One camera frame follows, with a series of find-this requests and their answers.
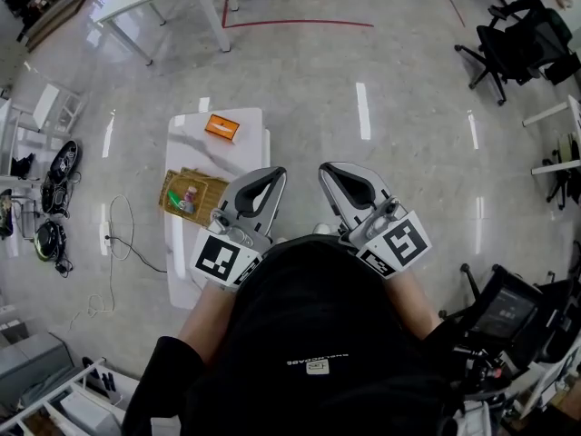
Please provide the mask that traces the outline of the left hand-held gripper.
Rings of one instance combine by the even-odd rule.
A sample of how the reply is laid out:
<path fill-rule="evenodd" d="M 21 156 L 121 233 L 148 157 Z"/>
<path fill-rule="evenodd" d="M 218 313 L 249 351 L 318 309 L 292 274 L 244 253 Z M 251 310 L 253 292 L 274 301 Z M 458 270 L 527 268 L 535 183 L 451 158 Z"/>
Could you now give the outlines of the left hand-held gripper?
<path fill-rule="evenodd" d="M 286 182 L 287 170 L 272 166 L 229 183 L 220 209 L 211 212 L 209 226 L 198 232 L 190 268 L 223 288 L 239 289 L 273 246 L 269 234 Z"/>

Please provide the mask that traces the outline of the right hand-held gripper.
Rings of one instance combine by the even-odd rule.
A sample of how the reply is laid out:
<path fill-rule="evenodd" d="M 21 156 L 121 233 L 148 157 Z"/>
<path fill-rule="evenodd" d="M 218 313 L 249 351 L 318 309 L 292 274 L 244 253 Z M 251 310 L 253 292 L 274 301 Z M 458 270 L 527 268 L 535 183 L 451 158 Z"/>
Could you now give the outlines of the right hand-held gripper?
<path fill-rule="evenodd" d="M 381 177 L 349 162 L 320 165 L 319 182 L 346 232 L 340 240 L 382 278 L 406 271 L 431 248 L 417 214 L 408 211 Z"/>

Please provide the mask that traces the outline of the woven wicker basket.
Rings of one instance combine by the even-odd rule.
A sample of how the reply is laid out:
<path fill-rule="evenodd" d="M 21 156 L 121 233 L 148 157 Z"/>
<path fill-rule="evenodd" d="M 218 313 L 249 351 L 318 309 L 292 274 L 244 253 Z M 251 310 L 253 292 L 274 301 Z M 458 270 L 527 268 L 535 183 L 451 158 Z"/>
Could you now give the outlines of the woven wicker basket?
<path fill-rule="evenodd" d="M 159 196 L 159 206 L 167 213 L 179 216 L 184 220 L 207 227 L 211 220 L 211 211 L 219 206 L 219 201 L 226 190 L 228 182 L 222 178 L 209 176 L 198 170 L 182 168 L 180 173 L 169 170 L 164 178 L 162 190 Z M 169 191 L 173 191 L 184 200 L 184 195 L 189 186 L 195 186 L 197 194 L 192 201 L 195 206 L 193 214 L 187 214 L 174 208 L 167 197 Z"/>

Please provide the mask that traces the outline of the person's right forearm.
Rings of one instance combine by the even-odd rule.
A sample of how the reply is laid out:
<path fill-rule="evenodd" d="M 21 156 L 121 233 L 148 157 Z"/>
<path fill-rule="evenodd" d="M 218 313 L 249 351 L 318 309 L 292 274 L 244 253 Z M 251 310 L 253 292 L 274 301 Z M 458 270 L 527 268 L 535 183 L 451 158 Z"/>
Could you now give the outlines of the person's right forearm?
<path fill-rule="evenodd" d="M 384 289 L 402 324 L 419 340 L 425 340 L 441 324 L 423 287 L 411 270 L 385 280 Z"/>

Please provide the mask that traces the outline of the person's left forearm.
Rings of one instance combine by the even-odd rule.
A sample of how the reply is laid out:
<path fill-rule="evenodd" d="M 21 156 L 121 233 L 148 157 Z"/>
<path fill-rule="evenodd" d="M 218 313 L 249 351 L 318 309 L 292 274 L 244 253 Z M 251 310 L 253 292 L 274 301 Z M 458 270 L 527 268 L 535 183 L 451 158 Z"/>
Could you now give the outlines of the person's left forearm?
<path fill-rule="evenodd" d="M 209 364 L 228 329 L 236 292 L 207 282 L 177 338 L 194 349 Z"/>

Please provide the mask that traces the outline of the orange tissue box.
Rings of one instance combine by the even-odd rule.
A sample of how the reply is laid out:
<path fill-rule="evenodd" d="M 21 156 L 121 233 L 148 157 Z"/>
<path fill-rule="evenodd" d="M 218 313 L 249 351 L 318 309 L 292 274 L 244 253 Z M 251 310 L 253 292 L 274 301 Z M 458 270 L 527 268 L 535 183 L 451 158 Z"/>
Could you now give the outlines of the orange tissue box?
<path fill-rule="evenodd" d="M 240 124 L 217 114 L 211 114 L 204 131 L 230 143 L 235 141 Z"/>

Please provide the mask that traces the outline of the black office chair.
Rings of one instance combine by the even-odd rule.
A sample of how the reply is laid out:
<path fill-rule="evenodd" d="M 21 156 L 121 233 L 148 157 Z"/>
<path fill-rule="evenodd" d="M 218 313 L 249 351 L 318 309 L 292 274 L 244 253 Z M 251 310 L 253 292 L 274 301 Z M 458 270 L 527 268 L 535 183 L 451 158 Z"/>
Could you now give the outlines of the black office chair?
<path fill-rule="evenodd" d="M 512 344 L 503 346 L 480 341 L 468 333 L 468 319 L 471 306 L 484 290 L 491 272 L 484 287 L 478 288 L 468 264 L 462 264 L 460 271 L 468 279 L 474 301 L 460 311 L 449 313 L 443 310 L 439 315 L 458 327 L 462 343 L 468 348 L 494 356 L 504 352 L 518 368 L 525 368 L 531 362 L 560 361 L 581 335 L 581 283 L 565 279 L 543 285 L 530 284 L 541 291 L 543 302 L 534 319 Z"/>
<path fill-rule="evenodd" d="M 498 105 L 506 101 L 503 85 L 513 80 L 520 85 L 540 76 L 549 66 L 554 71 L 549 79 L 558 84 L 581 68 L 581 62 L 569 48 L 573 35 L 557 10 L 541 0 L 516 0 L 502 7 L 488 8 L 489 25 L 477 27 L 479 46 L 473 51 L 464 45 L 454 50 L 465 52 L 484 66 L 484 70 L 468 84 L 473 90 L 491 75 L 497 85 Z"/>

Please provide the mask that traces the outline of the person's black shirt torso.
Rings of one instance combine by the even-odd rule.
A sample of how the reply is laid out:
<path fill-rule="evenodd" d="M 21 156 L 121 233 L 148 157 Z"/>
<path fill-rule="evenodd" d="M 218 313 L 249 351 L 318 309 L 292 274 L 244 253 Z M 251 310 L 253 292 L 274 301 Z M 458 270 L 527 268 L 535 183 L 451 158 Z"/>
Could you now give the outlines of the person's black shirt torso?
<path fill-rule="evenodd" d="M 462 400 L 446 373 L 447 328 L 425 340 L 401 322 L 383 280 L 336 238 L 274 246 L 236 291 L 209 364 L 161 337 L 123 436 L 454 436 Z"/>

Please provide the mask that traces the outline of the black oval device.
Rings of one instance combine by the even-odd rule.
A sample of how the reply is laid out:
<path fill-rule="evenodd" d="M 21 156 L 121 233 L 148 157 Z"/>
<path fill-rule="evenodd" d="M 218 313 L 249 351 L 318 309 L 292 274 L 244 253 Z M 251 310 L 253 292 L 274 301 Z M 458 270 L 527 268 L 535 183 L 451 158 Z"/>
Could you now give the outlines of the black oval device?
<path fill-rule="evenodd" d="M 69 140 L 56 154 L 41 185 L 41 206 L 44 214 L 70 217 L 68 206 L 74 186 L 81 181 L 76 170 L 82 155 L 81 145 Z"/>

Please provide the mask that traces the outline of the round black robot vacuum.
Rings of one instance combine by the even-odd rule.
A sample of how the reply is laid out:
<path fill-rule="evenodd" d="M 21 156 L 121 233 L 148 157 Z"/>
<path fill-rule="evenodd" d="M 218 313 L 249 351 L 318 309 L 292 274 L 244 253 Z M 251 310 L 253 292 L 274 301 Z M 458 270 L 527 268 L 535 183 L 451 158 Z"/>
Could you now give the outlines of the round black robot vacuum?
<path fill-rule="evenodd" d="M 34 249 L 43 262 L 58 262 L 64 255 L 66 235 L 60 223 L 46 220 L 34 234 Z"/>

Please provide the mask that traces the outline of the white chair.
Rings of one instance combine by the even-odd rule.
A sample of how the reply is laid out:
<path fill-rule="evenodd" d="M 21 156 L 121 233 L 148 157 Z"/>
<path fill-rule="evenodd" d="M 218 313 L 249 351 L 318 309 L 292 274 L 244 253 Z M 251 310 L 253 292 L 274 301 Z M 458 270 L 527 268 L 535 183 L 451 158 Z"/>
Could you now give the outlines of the white chair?
<path fill-rule="evenodd" d="M 86 98 L 61 84 L 48 83 L 35 107 L 26 110 L 15 106 L 15 124 L 39 134 L 68 137 L 79 118 Z"/>

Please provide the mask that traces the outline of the cluttered white desk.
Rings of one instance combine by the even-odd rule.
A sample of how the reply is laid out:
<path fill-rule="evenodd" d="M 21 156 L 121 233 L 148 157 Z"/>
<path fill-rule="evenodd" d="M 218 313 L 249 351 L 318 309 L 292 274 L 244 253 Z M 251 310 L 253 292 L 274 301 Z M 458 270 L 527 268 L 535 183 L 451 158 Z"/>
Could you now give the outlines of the cluttered white desk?
<path fill-rule="evenodd" d="M 577 101 L 572 95 L 567 97 L 567 100 L 557 104 L 539 114 L 530 116 L 522 121 L 522 126 L 526 128 L 531 124 L 538 123 L 555 114 L 559 114 L 563 111 L 569 111 L 571 113 L 571 118 L 573 121 L 573 133 L 576 135 L 576 142 L 579 148 L 579 159 L 571 159 L 562 163 L 552 164 L 552 165 L 542 165 L 537 168 L 532 168 L 530 174 L 540 175 L 544 173 L 555 173 L 570 169 L 576 169 L 581 167 L 581 103 Z"/>

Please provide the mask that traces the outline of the white metal shelf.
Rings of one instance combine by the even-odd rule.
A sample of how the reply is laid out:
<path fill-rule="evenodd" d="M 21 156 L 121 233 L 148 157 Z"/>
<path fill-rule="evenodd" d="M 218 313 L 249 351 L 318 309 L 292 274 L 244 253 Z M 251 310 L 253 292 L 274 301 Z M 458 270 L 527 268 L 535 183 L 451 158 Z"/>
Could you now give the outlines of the white metal shelf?
<path fill-rule="evenodd" d="M 122 436 L 137 384 L 104 359 L 55 373 L 0 411 L 0 436 Z"/>

